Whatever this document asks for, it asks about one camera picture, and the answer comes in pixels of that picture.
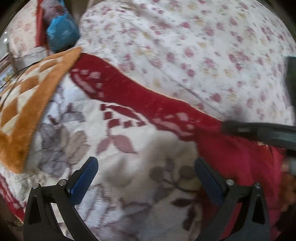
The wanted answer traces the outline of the white floral bed sheet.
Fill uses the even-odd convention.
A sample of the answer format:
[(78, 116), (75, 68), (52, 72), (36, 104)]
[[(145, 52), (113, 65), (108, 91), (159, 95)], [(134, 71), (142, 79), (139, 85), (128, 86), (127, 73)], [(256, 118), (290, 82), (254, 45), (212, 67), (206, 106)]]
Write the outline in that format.
[(132, 80), (220, 120), (293, 125), (295, 41), (258, 1), (100, 1), (78, 45)]

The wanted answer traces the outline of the blue plastic bag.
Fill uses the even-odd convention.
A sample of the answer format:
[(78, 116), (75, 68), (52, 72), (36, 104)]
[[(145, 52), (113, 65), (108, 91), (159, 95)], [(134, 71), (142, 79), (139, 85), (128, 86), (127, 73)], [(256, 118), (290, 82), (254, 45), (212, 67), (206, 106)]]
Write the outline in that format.
[(53, 52), (73, 47), (80, 38), (78, 25), (70, 13), (53, 18), (46, 34), (49, 48)]

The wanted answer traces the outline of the red small garment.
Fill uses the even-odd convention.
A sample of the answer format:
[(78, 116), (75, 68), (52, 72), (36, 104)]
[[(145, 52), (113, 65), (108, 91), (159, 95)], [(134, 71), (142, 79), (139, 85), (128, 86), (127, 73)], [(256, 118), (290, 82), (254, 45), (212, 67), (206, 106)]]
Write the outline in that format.
[[(270, 240), (295, 240), (295, 175), (291, 173), (293, 160), (284, 158), (283, 151), (278, 148), (216, 133), (205, 137), (201, 149), (201, 158), (223, 178), (232, 179), (241, 186), (260, 183), (268, 207)], [(241, 205), (236, 204), (222, 240), (231, 233)], [(217, 210), (207, 211), (207, 225)]]

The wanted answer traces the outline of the orange checkered plush blanket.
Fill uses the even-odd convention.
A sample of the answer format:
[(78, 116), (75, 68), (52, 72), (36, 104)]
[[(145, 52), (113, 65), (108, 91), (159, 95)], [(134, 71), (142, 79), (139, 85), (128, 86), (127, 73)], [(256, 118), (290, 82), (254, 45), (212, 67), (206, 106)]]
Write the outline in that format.
[(50, 55), (30, 66), (1, 93), (1, 163), (12, 172), (22, 173), (46, 106), (80, 55), (80, 47)]

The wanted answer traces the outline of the white red floral blanket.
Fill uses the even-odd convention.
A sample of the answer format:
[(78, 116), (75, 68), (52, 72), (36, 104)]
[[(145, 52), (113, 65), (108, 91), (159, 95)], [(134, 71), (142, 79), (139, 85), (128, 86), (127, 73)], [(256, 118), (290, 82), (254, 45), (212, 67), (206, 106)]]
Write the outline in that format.
[(194, 161), (207, 135), (223, 135), (220, 125), (81, 53), (46, 106), (22, 173), (1, 163), (1, 196), (23, 220), (35, 183), (55, 185), (95, 157), (99, 170), (76, 210), (96, 238), (194, 240), (217, 210)]

